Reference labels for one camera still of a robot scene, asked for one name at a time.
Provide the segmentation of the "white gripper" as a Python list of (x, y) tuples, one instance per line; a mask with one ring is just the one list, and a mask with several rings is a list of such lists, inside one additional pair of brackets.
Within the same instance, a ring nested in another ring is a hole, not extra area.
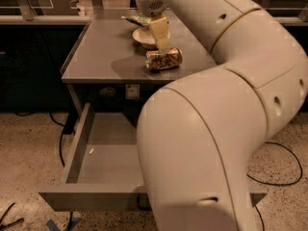
[(161, 53), (169, 49), (167, 18), (162, 15), (167, 5), (163, 0), (136, 0), (140, 13), (151, 18), (149, 29)]

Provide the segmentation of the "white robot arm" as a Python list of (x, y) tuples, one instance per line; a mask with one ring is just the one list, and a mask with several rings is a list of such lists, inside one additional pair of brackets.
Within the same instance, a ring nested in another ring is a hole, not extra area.
[(307, 96), (307, 56), (252, 0), (163, 0), (216, 66), (156, 91), (142, 108), (141, 172), (159, 231), (256, 231), (253, 152)]

